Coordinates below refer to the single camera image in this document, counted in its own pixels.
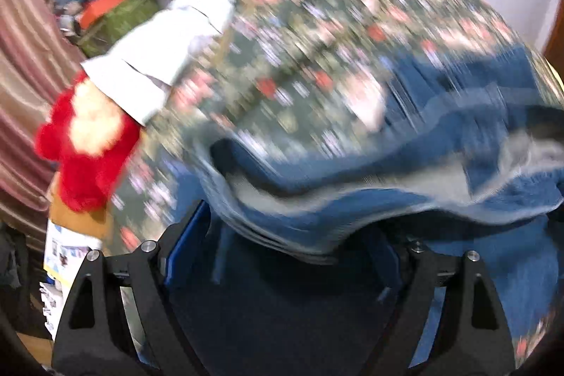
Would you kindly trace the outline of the orange box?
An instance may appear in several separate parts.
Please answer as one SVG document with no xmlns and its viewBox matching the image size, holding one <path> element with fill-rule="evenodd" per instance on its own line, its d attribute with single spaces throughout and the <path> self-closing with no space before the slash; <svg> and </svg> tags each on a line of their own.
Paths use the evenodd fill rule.
<svg viewBox="0 0 564 376">
<path fill-rule="evenodd" d="M 124 0 L 94 0 L 86 5 L 78 18 L 82 30 L 87 30 L 96 20 L 118 7 Z"/>
</svg>

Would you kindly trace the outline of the red plush toy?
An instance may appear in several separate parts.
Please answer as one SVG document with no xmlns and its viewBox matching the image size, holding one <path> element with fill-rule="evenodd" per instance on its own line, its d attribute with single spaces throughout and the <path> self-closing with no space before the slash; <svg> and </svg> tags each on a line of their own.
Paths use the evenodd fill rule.
<svg viewBox="0 0 564 376">
<path fill-rule="evenodd" d="M 58 164 L 58 197 L 75 212 L 106 205 L 141 136 L 141 124 L 81 70 L 35 135 L 35 152 Z"/>
</svg>

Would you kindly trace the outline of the blue denim jacket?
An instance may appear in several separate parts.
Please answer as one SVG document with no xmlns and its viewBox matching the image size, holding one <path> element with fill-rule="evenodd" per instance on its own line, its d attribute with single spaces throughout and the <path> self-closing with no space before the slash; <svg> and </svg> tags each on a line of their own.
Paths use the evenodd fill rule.
<svg viewBox="0 0 564 376">
<path fill-rule="evenodd" d="M 330 46 L 193 62 L 167 165 L 221 231 L 174 299 L 212 375 L 350 375 L 407 280 L 401 237 L 486 259 L 516 356 L 553 318 L 563 83 L 523 46 L 424 58 Z"/>
</svg>

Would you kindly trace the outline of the white shirt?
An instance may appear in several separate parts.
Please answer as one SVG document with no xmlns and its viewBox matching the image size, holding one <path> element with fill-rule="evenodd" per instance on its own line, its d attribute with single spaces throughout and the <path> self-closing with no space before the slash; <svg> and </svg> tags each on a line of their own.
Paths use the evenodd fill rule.
<svg viewBox="0 0 564 376">
<path fill-rule="evenodd" d="M 189 59 L 224 31 L 234 0 L 172 0 L 106 53 L 81 63 L 98 89 L 141 125 L 159 112 Z"/>
</svg>

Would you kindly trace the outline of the pink striped curtain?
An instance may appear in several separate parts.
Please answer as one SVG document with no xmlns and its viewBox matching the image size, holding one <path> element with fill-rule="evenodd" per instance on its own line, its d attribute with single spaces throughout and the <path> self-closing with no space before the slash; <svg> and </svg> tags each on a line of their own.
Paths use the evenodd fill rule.
<svg viewBox="0 0 564 376">
<path fill-rule="evenodd" d="M 59 31 L 49 0 L 1 0 L 1 220 L 40 251 L 55 173 L 35 134 L 74 81 L 82 53 Z"/>
</svg>

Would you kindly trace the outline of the floral green bedspread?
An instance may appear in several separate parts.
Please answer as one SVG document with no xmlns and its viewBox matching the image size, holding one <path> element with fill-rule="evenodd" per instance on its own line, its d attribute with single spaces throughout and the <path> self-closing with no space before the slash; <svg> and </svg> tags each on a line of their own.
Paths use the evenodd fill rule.
<svg viewBox="0 0 564 376">
<path fill-rule="evenodd" d="M 210 227 L 199 245 L 188 280 L 169 295 L 173 314 L 190 344 L 174 299 L 193 280 L 200 256 L 221 228 L 204 195 L 190 182 L 189 174 L 164 161 L 170 151 L 166 128 L 168 99 L 193 62 L 212 62 L 216 56 L 241 49 L 260 57 L 257 71 L 265 75 L 271 61 L 289 61 L 330 46 L 377 50 L 383 54 L 413 51 L 424 58 L 496 54 L 511 46 L 523 46 L 542 56 L 482 0 L 234 0 L 224 31 L 189 59 L 164 106 L 146 123 L 109 207 L 117 234 L 110 250 L 111 256 L 117 256 L 135 251 L 145 240 L 158 240 L 170 225 L 184 218 L 194 202 L 204 201 L 209 206 Z M 563 339 L 562 275 L 549 327 L 522 357 L 516 356 L 513 344 L 516 369 L 509 375 L 552 371 L 550 356 L 561 350 Z M 134 334 L 141 341 L 138 355 L 145 364 L 153 364 L 134 296 L 128 289 L 126 318 L 133 320 Z"/>
</svg>

